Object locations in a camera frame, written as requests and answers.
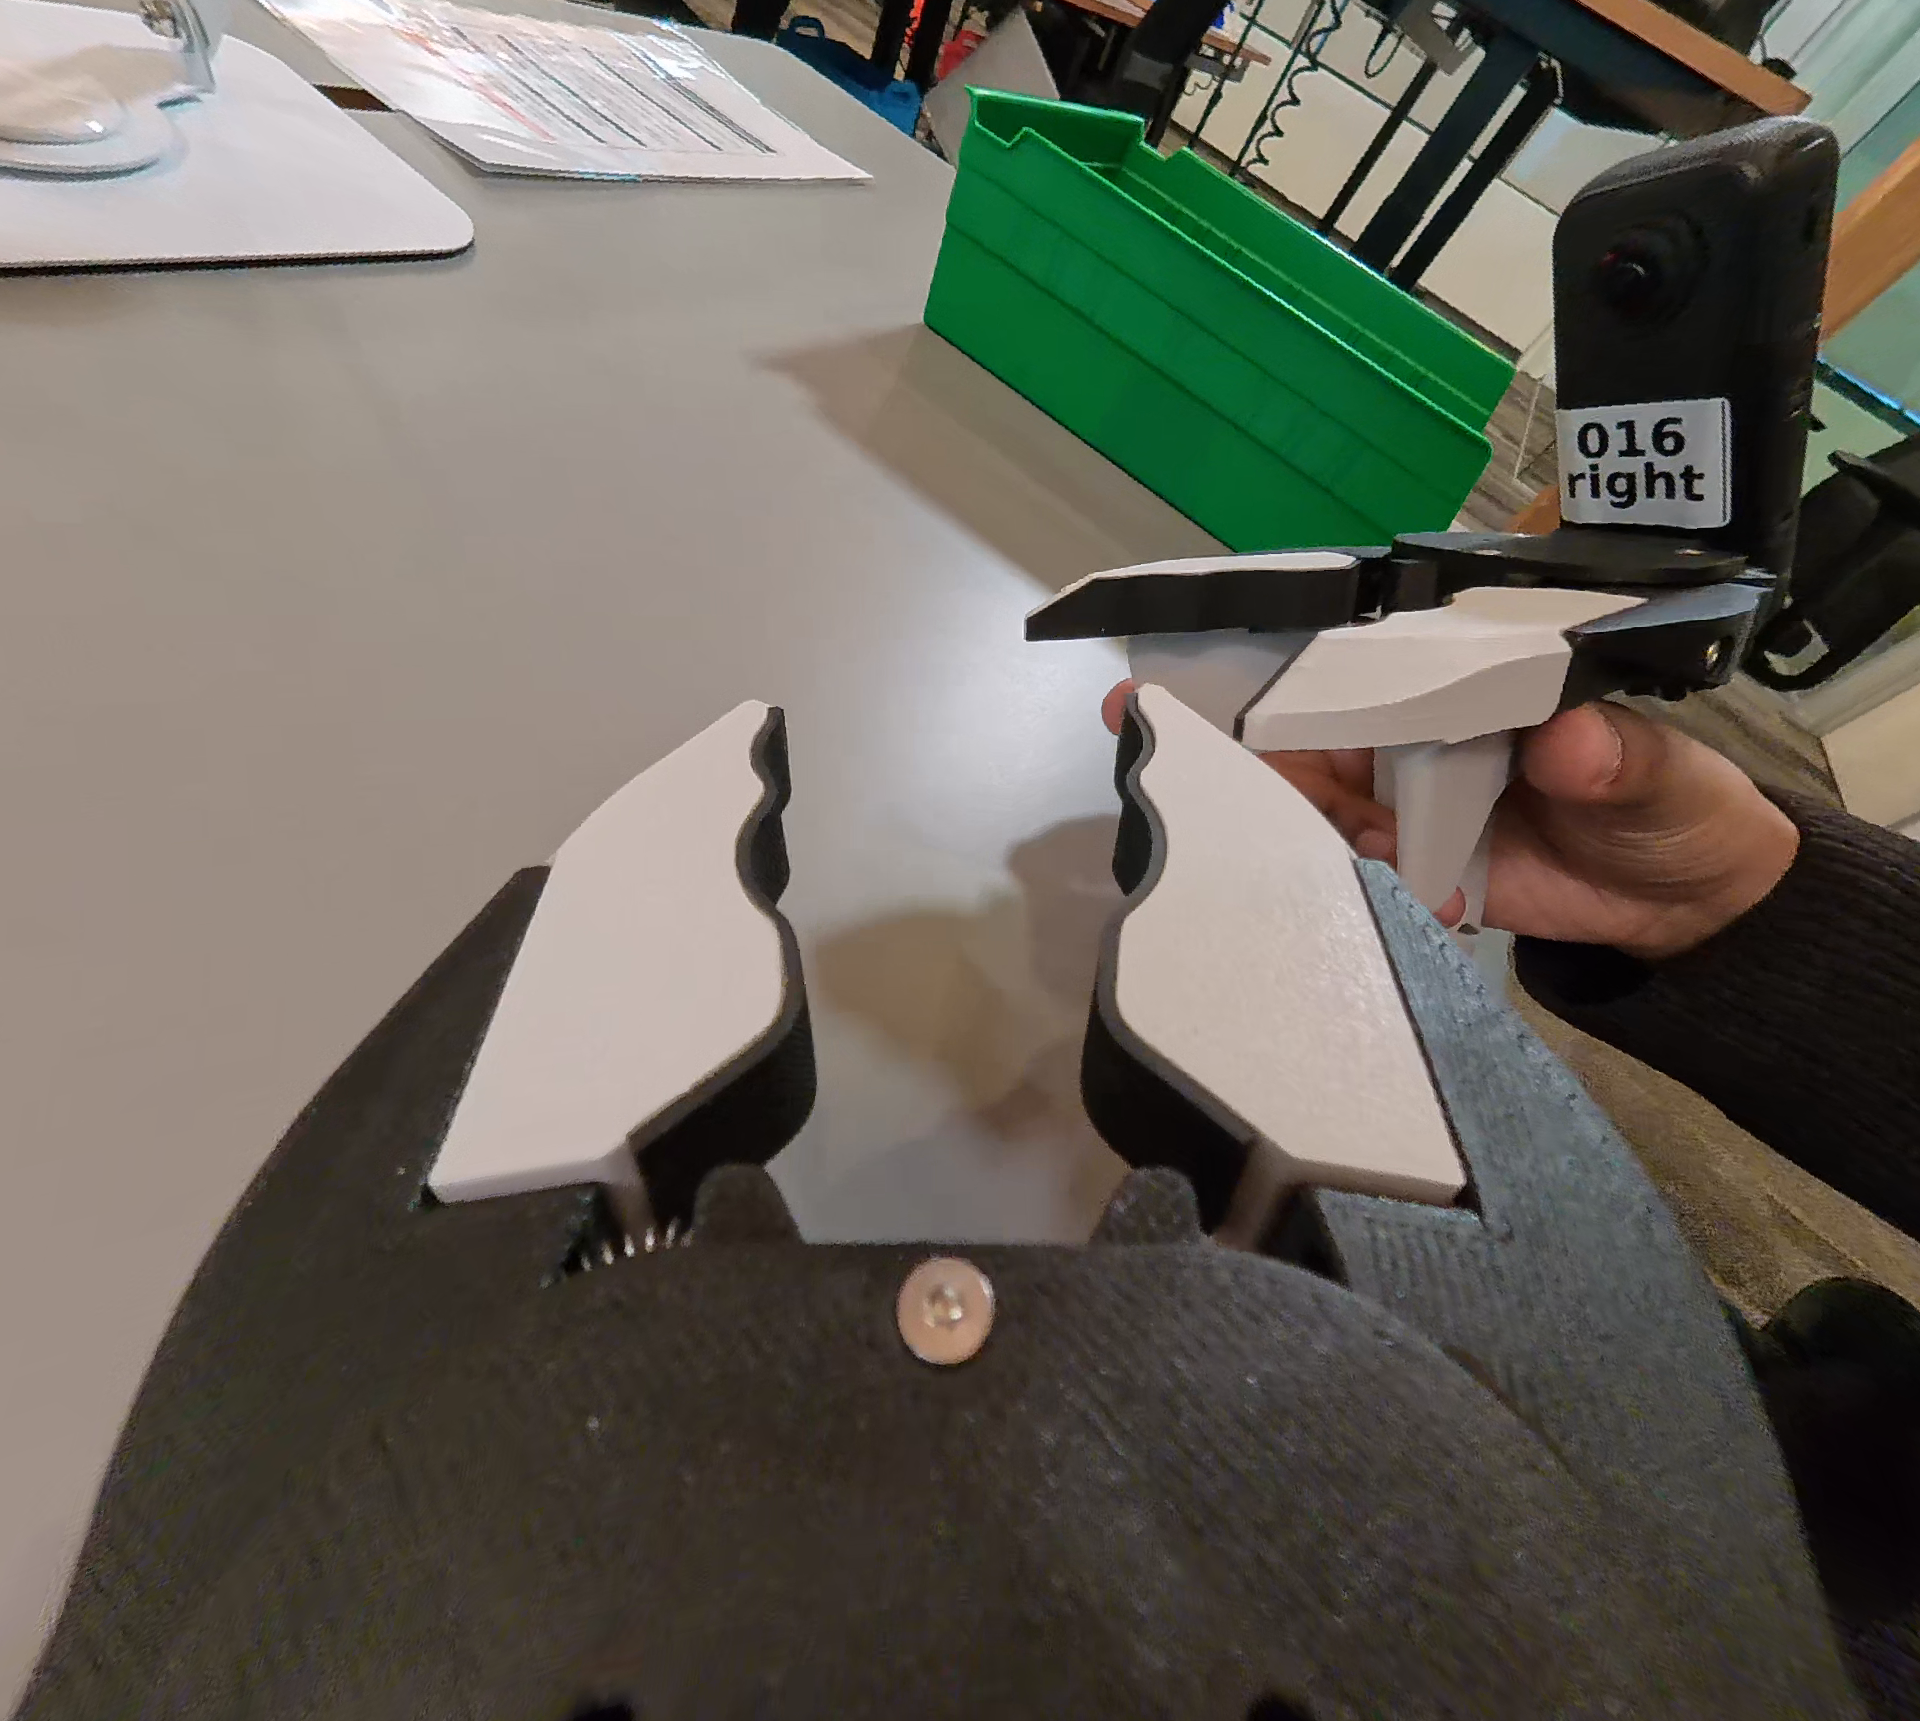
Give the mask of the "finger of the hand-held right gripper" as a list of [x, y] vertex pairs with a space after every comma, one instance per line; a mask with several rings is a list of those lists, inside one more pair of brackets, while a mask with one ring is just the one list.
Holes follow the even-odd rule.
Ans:
[[1460, 747], [1562, 711], [1571, 632], [1638, 594], [1466, 585], [1445, 609], [1316, 632], [1237, 717], [1249, 749]]
[[1310, 638], [1379, 603], [1386, 548], [1164, 558], [1081, 576], [1025, 614], [1025, 642], [1121, 642], [1128, 683], [1255, 702]]

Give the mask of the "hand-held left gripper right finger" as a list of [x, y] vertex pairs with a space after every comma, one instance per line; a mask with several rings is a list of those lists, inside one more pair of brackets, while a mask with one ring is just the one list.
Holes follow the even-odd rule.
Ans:
[[1353, 850], [1157, 683], [1120, 720], [1113, 877], [1081, 1107], [1121, 1164], [1178, 1172], [1237, 1251], [1307, 1188], [1466, 1196]]

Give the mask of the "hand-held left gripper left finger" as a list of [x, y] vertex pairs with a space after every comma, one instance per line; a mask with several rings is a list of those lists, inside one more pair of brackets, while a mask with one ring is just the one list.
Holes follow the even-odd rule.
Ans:
[[745, 702], [565, 833], [423, 1177], [443, 1206], [595, 1188], [667, 1247], [711, 1172], [791, 1145], [820, 1076], [785, 805], [785, 711]]

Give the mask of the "green plastic bin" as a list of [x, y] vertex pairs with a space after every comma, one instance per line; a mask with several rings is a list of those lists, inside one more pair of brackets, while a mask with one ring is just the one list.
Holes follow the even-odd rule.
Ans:
[[924, 328], [1228, 548], [1445, 534], [1511, 363], [1121, 111], [968, 89]]

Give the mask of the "person's right forearm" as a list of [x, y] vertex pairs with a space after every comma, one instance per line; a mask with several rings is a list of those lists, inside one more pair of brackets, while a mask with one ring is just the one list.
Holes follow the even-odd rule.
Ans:
[[1752, 1144], [1920, 1235], [1920, 850], [1770, 799], [1785, 882], [1681, 960], [1511, 942], [1533, 1005], [1694, 1092]]

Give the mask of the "grey desk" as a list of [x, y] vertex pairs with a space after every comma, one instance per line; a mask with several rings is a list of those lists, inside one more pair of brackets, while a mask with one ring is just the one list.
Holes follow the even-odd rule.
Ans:
[[785, 706], [808, 1237], [1081, 1237], [1109, 642], [1210, 534], [924, 328], [954, 172], [483, 176], [450, 265], [6, 281], [6, 1709], [220, 1222], [421, 968], [653, 758]]

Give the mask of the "person's right hand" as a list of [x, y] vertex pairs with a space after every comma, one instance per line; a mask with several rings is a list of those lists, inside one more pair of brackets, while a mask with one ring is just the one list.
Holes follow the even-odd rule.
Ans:
[[1480, 916], [1659, 966], [1752, 913], [1794, 854], [1794, 815], [1729, 758], [1635, 706], [1596, 702], [1519, 735]]

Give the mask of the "blue bag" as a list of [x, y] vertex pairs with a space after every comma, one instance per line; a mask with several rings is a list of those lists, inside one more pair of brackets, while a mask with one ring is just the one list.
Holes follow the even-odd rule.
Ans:
[[837, 80], [857, 104], [866, 104], [878, 118], [918, 139], [924, 89], [861, 55], [846, 39], [829, 39], [820, 19], [791, 19], [781, 28], [781, 54], [800, 55], [816, 74]]

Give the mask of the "laminated paper sheet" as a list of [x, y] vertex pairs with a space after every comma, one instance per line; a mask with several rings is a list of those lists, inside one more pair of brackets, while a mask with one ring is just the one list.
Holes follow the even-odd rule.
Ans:
[[866, 186], [675, 28], [454, 0], [261, 0], [483, 172], [604, 186]]

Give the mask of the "white adjustable stand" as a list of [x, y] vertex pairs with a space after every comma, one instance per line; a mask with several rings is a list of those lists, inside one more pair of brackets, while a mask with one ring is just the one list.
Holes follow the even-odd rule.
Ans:
[[302, 74], [232, 39], [243, 0], [0, 0], [0, 270], [250, 270], [470, 254], [470, 217]]

